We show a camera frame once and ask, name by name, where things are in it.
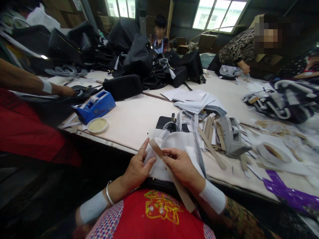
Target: blue tape dispenser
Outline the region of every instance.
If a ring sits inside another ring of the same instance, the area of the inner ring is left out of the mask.
[[[116,106],[113,96],[108,91],[102,91],[93,96],[84,108],[72,106],[80,122],[88,124],[92,119],[102,117]]]

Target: purple strip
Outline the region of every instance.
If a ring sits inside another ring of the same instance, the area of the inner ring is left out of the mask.
[[[266,189],[277,197],[279,200],[285,199],[288,205],[300,212],[310,216],[319,216],[319,198],[310,194],[300,192],[295,189],[286,187],[279,175],[273,170],[266,170],[272,181],[263,179]]]

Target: sleeve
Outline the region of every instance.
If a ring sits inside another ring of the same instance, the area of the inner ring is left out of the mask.
[[[232,234],[236,235],[235,238],[280,238],[262,225],[250,211],[230,198],[227,198],[220,216]]]
[[[238,63],[243,60],[243,54],[241,49],[248,45],[249,42],[255,39],[255,30],[252,28],[242,32],[234,39],[231,40],[231,46],[229,47],[232,62]]]

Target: finger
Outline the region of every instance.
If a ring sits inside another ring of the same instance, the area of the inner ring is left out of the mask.
[[[146,147],[147,147],[147,144],[149,143],[149,141],[150,141],[150,138],[147,138],[144,141],[143,145],[140,147],[139,151],[137,152],[137,155],[143,157],[143,154],[144,154],[144,152],[146,150]]]
[[[165,148],[162,149],[162,151],[163,153],[166,153],[167,155],[172,156],[173,158],[178,158],[183,153],[182,150],[176,148]]]
[[[164,163],[166,163],[170,168],[174,167],[174,163],[176,162],[176,159],[172,159],[171,157],[164,156],[163,158]]]
[[[154,163],[156,162],[156,158],[150,158],[147,163],[144,165],[142,170],[144,171],[145,174],[149,174],[151,171],[151,168],[153,167]]]

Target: plastic bag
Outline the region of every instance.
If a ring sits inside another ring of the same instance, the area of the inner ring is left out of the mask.
[[[54,28],[57,28],[58,30],[61,28],[61,25],[57,20],[45,13],[44,6],[41,3],[40,7],[35,8],[35,10],[29,14],[27,23],[30,26],[43,25],[49,31],[52,31]]]

